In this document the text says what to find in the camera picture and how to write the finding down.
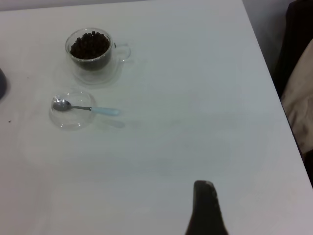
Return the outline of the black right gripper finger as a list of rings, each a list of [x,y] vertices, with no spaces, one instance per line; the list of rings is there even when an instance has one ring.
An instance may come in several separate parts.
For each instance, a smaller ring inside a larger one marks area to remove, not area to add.
[[[193,190],[193,209],[187,235],[226,235],[217,191],[210,181],[197,180]]]

